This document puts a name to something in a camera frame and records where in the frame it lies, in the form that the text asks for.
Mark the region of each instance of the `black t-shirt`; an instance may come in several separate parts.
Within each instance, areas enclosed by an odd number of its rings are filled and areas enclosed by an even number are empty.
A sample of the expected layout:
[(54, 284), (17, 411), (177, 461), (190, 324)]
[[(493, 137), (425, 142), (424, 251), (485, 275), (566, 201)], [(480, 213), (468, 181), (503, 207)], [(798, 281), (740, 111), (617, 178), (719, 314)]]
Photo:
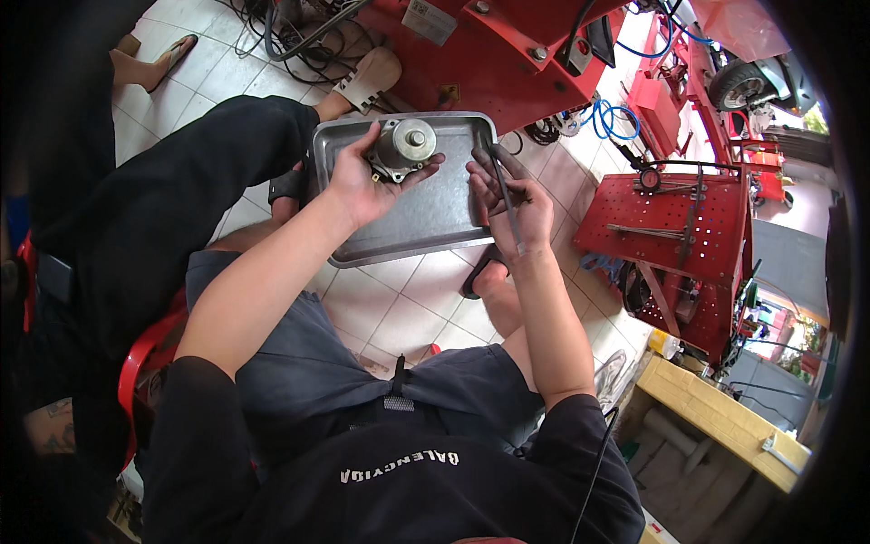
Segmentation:
[[(569, 542), (606, 424), (575, 395), (546, 416), (526, 460), (463, 437), (377, 424), (329, 438), (260, 486), (238, 393), (212, 363), (170, 369), (144, 471), (144, 542)], [(577, 542), (644, 527), (609, 440)]]

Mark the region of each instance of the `greasy hand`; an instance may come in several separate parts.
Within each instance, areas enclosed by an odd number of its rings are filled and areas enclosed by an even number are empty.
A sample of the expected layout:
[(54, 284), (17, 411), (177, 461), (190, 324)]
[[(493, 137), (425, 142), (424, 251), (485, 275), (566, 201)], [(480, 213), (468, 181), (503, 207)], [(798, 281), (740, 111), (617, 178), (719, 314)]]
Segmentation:
[(371, 181), (371, 166), (365, 155), (378, 139), (380, 129), (375, 121), (365, 136), (341, 150), (326, 189), (345, 205), (357, 229), (387, 213), (400, 194), (437, 172), (445, 160), (444, 153), (432, 155), (427, 166), (409, 174), (400, 184)]
[[(536, 252), (550, 247), (550, 230), (552, 228), (552, 201), (538, 182), (519, 161), (512, 157), (499, 144), (492, 146), (496, 158), (505, 167), (502, 175), (507, 188), (511, 192), (511, 202), (517, 214), (519, 237), (525, 244), (526, 252)], [(507, 219), (507, 208), (501, 191), (499, 179), (492, 169), (489, 152), (474, 148), (472, 155), (476, 159), (465, 168), (471, 173), (468, 183), (480, 202), (486, 206), (492, 237), (500, 251), (509, 261), (515, 261), (517, 242), (514, 240), (511, 224)]]

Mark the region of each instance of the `person's left hand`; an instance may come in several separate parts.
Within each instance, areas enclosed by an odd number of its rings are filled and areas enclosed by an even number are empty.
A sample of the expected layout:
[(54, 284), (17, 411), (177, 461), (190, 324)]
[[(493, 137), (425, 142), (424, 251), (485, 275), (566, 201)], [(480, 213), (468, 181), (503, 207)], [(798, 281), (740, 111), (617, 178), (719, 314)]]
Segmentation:
[(375, 121), (365, 136), (339, 152), (326, 188), (345, 205), (357, 229), (387, 213), (402, 192), (429, 178), (445, 160), (444, 153), (432, 155), (423, 169), (408, 174), (402, 183), (371, 181), (371, 165), (365, 155), (378, 140), (380, 130), (380, 123)]

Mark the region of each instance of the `red plastic chair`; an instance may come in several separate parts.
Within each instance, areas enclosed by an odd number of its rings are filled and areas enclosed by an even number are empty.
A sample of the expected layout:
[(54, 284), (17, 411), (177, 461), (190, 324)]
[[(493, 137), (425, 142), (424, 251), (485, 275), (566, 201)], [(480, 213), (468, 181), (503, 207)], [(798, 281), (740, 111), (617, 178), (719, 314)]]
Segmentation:
[[(29, 280), (27, 298), (24, 300), (23, 324), (24, 331), (29, 332), (30, 325), (33, 323), (37, 299), (37, 252), (30, 242), (29, 232), (24, 242), (18, 247), (17, 256), (24, 262)], [(117, 401), (121, 404), (124, 413), (127, 414), (127, 420), (130, 422), (130, 438), (127, 441), (124, 468), (130, 464), (137, 448), (136, 420), (133, 416), (133, 405), (136, 403), (136, 398), (142, 401), (142, 406), (146, 408), (149, 406), (148, 387), (145, 386), (150, 382), (147, 379), (140, 379), (140, 374), (143, 371), (158, 372), (172, 362), (186, 324), (187, 301), (184, 288), (182, 288), (172, 299), (170, 310), (166, 316), (142, 333), (124, 360), (124, 365), (121, 367), (121, 378), (117, 383)]]

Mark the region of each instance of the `white tile floor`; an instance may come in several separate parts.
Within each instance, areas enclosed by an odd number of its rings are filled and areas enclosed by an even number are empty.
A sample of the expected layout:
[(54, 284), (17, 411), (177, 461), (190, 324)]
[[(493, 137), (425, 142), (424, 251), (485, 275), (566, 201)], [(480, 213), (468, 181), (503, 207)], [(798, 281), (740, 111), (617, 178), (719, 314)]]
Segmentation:
[[(649, 22), (629, 18), (620, 39), (626, 41), (626, 33), (645, 38), (646, 30), (637, 29)], [(116, 89), (112, 114), (119, 165), (228, 97), (275, 94), (316, 104), (325, 96), (323, 89), (289, 77), (283, 65), (267, 63), (261, 50), (240, 59), (232, 47), (237, 38), (241, 35), (243, 47), (254, 40), (233, 12), (214, 0), (157, 0), (133, 31), (142, 41), (137, 58), (151, 62), (192, 32), (200, 36), (199, 43), (156, 92), (149, 95), (135, 85)], [(636, 48), (642, 42), (628, 41)], [(602, 97), (613, 104), (619, 103), (619, 80), (630, 85), (638, 62), (619, 48), (617, 53), (619, 71), (607, 72), (599, 86)], [(300, 77), (315, 77), (298, 63), (289, 64)], [(522, 138), (519, 160), (553, 200), (553, 249), (595, 358), (600, 363), (618, 348), (626, 349), (629, 359), (636, 357), (643, 351), (650, 327), (621, 310), (598, 278), (579, 270), (579, 258), (571, 246), (601, 176), (619, 173), (627, 163), (615, 147), (595, 137), (591, 126), (574, 138), (548, 146), (534, 144), (525, 134)], [(516, 135), (505, 138), (505, 147), (519, 147)], [(265, 189), (266, 185), (258, 185), (245, 191), (224, 214), (215, 238), (268, 218)], [(451, 349), (502, 340), (482, 302), (458, 294), (483, 249), (469, 247), (358, 269), (337, 270), (327, 264), (311, 280), (309, 290), (323, 299), (345, 345), (361, 355), (372, 373), (388, 378), (397, 355), (403, 353), (409, 364), (416, 364), (428, 354), (433, 341), (442, 349)]]

